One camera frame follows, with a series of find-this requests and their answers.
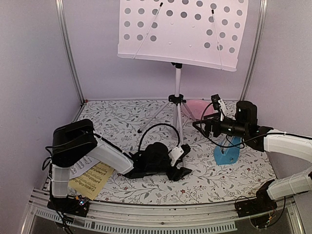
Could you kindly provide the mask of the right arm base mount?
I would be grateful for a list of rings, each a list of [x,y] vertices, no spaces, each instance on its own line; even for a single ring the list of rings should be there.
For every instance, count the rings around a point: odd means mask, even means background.
[[[265,196],[248,198],[239,196],[234,202],[235,210],[238,217],[247,217],[259,215],[267,212],[265,215],[251,218],[251,224],[258,229],[265,229],[269,226],[273,215],[277,209],[277,203]]]

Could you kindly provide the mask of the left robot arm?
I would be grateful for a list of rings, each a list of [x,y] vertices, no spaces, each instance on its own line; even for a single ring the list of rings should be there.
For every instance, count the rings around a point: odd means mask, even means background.
[[[76,121],[57,128],[53,132],[53,144],[45,147],[50,154],[53,203],[63,212],[73,204],[68,197],[70,168],[84,156],[89,156],[115,169],[129,179],[165,174],[171,181],[179,181],[191,173],[191,169],[178,167],[190,152],[188,144],[178,143],[169,150],[163,143],[150,144],[135,154],[126,153],[118,146],[94,132],[89,119]]]

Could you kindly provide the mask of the white sheet music page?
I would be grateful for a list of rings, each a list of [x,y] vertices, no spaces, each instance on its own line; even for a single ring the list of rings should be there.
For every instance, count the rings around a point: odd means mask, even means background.
[[[73,166],[70,167],[70,176],[69,179],[77,178],[87,172],[95,165],[95,161],[88,156],[84,156]]]

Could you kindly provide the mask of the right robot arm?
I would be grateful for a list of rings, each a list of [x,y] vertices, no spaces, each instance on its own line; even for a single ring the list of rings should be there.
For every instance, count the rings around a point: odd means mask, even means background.
[[[221,104],[211,102],[216,113],[202,116],[199,121],[192,123],[203,136],[218,137],[225,134],[231,137],[240,137],[243,144],[260,152],[273,152],[293,156],[307,162],[312,161],[312,139],[309,136],[300,136],[279,131],[272,127],[257,124],[257,106],[250,101],[236,103],[235,118],[224,115]],[[271,204],[271,200],[298,195],[312,189],[312,170],[308,168],[292,176],[271,180],[263,184],[252,202],[255,212],[261,213]]]

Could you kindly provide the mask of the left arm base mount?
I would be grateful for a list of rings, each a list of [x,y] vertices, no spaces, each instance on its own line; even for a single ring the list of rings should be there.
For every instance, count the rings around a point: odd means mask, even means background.
[[[78,196],[67,196],[66,198],[56,198],[50,196],[47,208],[58,211],[62,214],[86,217],[89,211],[89,198]]]

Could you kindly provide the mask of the white perforated music stand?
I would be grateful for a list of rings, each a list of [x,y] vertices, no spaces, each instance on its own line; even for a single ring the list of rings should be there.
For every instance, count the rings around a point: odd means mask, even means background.
[[[120,1],[117,55],[175,66],[175,127],[182,128],[182,66],[236,71],[248,4],[246,0]]]

